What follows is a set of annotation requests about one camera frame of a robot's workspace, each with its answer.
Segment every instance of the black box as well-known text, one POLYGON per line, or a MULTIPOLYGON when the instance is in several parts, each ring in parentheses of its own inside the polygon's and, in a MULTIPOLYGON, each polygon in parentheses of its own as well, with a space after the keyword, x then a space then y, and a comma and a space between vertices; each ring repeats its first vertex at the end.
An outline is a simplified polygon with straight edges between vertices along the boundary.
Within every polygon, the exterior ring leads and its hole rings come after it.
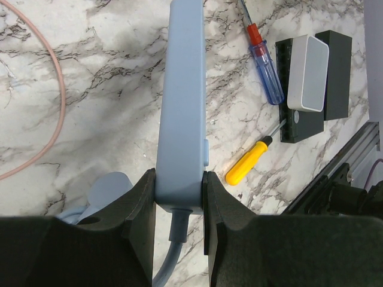
POLYGON ((284 119, 287 120, 286 124, 281 128, 281 142, 295 144, 323 132, 323 111, 302 112, 288 108, 287 91, 293 39, 283 40, 275 45, 276 68, 285 95, 285 101, 279 105, 279 120, 280 122, 284 119))
POLYGON ((325 42, 330 49, 324 120, 347 118, 352 38, 331 30, 318 33, 315 37, 325 42))

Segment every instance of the transparent blue handle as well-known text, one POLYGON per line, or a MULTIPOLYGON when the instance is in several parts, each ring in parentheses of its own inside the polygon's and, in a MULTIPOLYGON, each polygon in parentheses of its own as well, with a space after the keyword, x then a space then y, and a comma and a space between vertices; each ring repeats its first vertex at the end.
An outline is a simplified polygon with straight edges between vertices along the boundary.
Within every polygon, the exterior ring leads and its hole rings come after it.
POLYGON ((250 46, 250 50, 256 61, 258 74, 265 89, 268 102, 271 105, 283 103, 285 97, 283 95, 281 82, 276 74, 275 65, 270 57, 266 41, 256 46, 250 46))

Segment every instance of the white box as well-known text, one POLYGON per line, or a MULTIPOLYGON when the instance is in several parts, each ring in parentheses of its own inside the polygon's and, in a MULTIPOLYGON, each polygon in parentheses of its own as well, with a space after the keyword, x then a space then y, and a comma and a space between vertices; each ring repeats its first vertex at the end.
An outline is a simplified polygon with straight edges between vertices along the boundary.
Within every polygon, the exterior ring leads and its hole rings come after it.
POLYGON ((293 40, 287 106, 303 112, 321 112, 326 92, 329 46, 313 36, 293 40))

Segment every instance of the marble surface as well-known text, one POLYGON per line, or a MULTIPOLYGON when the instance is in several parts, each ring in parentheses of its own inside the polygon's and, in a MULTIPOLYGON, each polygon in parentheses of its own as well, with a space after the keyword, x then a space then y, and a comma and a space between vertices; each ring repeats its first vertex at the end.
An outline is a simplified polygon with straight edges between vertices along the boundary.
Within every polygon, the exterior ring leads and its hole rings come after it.
MULTIPOLYGON (((170 0, 10 1, 59 56, 68 91, 62 134, 32 167, 0 182, 0 215, 54 215, 86 203, 110 171, 133 183, 156 165, 170 0)), ((227 189, 257 213, 280 213, 368 119, 361 0, 247 0, 253 21, 275 41, 328 29, 353 37, 349 118, 295 145, 278 136, 257 166, 227 189)), ((228 168, 278 122, 266 103, 236 1, 205 0, 210 166, 228 168)), ((26 25, 0 8, 0 172, 48 141, 59 112, 53 65, 26 25)), ((169 246, 170 216, 158 208, 154 274, 169 246)), ((208 286, 200 216, 167 286, 208 286)))

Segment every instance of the yellow handle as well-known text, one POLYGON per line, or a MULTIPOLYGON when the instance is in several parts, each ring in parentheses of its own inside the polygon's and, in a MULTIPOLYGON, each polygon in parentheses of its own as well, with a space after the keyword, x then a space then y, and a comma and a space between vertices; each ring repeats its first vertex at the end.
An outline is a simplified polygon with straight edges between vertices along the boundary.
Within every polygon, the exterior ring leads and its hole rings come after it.
POLYGON ((268 151, 268 145, 264 142, 257 142, 255 147, 247 152, 235 166, 230 169, 226 175, 226 182, 230 185, 239 184, 266 151, 268 151))

